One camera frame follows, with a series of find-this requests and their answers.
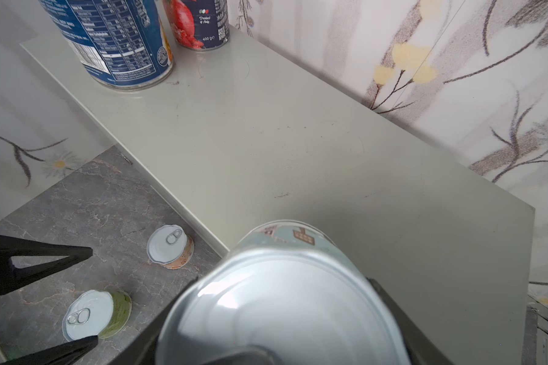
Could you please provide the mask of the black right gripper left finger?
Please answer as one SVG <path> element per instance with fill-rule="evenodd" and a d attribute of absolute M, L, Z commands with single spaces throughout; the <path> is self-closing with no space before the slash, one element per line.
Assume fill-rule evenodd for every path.
<path fill-rule="evenodd" d="M 155 352 L 163 325 L 176 302 L 197 281 L 199 276 L 187 283 L 136 339 L 110 362 L 110 365 L 155 365 Z"/>

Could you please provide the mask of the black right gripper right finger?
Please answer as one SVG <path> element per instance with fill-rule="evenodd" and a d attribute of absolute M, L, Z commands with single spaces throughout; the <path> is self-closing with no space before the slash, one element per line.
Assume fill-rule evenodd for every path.
<path fill-rule="evenodd" d="M 411 364 L 453 365 L 376 280 L 367 280 L 396 320 Z"/>

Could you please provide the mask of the pale blue label can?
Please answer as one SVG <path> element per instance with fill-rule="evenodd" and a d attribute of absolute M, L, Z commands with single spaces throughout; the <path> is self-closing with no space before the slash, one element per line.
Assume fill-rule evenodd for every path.
<path fill-rule="evenodd" d="M 370 281 L 299 221 L 249 232 L 173 305 L 158 364 L 265 355 L 281 364 L 408 364 L 403 336 Z"/>

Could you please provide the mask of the blue nutrition label can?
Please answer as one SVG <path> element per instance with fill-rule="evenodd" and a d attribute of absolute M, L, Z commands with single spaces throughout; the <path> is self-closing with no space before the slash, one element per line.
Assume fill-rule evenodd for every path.
<path fill-rule="evenodd" d="M 109 88 L 150 88 L 173 71 L 153 0 L 40 0 L 88 74 Z"/>

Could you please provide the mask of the dark blue tomato can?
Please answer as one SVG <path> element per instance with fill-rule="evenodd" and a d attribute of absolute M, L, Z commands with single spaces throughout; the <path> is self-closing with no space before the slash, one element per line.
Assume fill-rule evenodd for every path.
<path fill-rule="evenodd" d="M 206 51 L 228 42 L 226 0 L 164 0 L 163 6 L 174 38 L 182 47 Z"/>

